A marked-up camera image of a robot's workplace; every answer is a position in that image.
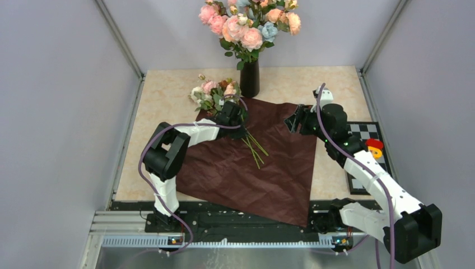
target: black vase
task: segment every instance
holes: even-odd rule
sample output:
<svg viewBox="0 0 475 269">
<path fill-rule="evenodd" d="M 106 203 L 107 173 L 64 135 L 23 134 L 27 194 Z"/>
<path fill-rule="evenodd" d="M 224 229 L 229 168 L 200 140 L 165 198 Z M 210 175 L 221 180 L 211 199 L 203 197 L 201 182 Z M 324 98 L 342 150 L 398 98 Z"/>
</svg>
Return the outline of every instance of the black vase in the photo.
<svg viewBox="0 0 475 269">
<path fill-rule="evenodd" d="M 247 98 L 253 98 L 259 94 L 260 80 L 259 80 L 259 60 L 252 63 L 244 63 L 244 68 L 241 70 L 241 94 Z"/>
</svg>

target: white wall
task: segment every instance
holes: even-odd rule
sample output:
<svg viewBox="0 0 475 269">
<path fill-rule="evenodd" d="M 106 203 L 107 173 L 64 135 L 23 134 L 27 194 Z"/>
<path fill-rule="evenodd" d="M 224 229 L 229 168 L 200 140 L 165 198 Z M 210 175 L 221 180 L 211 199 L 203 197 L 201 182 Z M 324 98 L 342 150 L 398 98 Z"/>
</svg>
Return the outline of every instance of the white wall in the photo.
<svg viewBox="0 0 475 269">
<path fill-rule="evenodd" d="M 362 67 L 398 0 L 299 0 L 298 36 L 280 33 L 261 66 Z M 106 0 L 142 70 L 235 67 L 201 24 L 204 0 Z"/>
<path fill-rule="evenodd" d="M 443 268 L 473 268 L 475 2 L 412 1 L 369 72 L 399 181 L 443 213 Z"/>
<path fill-rule="evenodd" d="M 138 86 L 92 0 L 0 2 L 0 268 L 77 268 Z"/>
</svg>

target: blue flower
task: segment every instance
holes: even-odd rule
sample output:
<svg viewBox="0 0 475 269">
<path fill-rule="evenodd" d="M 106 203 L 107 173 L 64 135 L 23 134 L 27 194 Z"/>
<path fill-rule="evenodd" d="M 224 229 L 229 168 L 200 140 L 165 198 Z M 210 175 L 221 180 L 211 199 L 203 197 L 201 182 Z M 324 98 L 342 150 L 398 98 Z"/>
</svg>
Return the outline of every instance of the blue flower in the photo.
<svg viewBox="0 0 475 269">
<path fill-rule="evenodd" d="M 274 42 L 274 39 L 276 38 L 278 30 L 277 30 L 277 27 L 273 23 L 268 21 L 266 22 L 266 24 L 264 24 L 264 26 L 259 25 L 258 29 L 262 33 L 262 37 L 264 38 L 264 41 Z"/>
<path fill-rule="evenodd" d="M 255 16 L 254 16 L 254 11 L 252 11 L 252 9 L 249 9 L 249 16 L 248 16 L 251 20 L 255 20 Z"/>
<path fill-rule="evenodd" d="M 249 0 L 237 0 L 236 1 L 236 7 L 245 7 L 245 6 L 248 6 L 250 5 L 251 2 L 249 2 Z"/>
</svg>

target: brown fabric sheet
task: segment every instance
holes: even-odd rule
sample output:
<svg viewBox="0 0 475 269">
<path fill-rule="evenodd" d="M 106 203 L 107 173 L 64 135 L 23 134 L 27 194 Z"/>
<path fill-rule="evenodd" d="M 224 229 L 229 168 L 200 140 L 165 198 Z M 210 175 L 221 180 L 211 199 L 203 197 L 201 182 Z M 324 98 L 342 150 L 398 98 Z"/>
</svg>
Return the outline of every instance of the brown fabric sheet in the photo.
<svg viewBox="0 0 475 269">
<path fill-rule="evenodd" d="M 228 137 L 188 148 L 176 177 L 179 192 L 269 219 L 306 226 L 316 137 L 291 134 L 284 119 L 295 104 L 244 99 L 247 128 L 269 153 L 259 170 L 242 140 Z M 206 116 L 201 111 L 200 120 Z"/>
</svg>

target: beige tile floor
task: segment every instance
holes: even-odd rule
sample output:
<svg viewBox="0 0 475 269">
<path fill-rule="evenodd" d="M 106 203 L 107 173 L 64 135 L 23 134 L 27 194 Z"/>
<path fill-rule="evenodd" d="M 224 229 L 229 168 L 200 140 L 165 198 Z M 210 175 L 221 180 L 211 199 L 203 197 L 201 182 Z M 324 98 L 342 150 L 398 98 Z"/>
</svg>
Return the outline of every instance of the beige tile floor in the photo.
<svg viewBox="0 0 475 269">
<path fill-rule="evenodd" d="M 137 110 L 116 201 L 152 201 L 153 191 L 137 172 L 143 147 L 161 122 L 189 123 L 198 112 L 188 99 L 191 89 L 200 85 L 198 74 L 212 80 L 232 77 L 235 69 L 184 69 L 149 71 Z M 323 82 L 333 93 L 334 103 L 343 105 L 348 120 L 371 121 L 360 81 L 354 66 L 272 67 L 260 69 L 260 94 L 257 99 L 273 103 L 313 104 L 312 92 Z M 334 198 L 369 199 L 350 195 L 344 171 L 328 157 L 323 143 L 316 144 L 311 200 Z M 196 201 L 179 193 L 181 201 Z"/>
</svg>

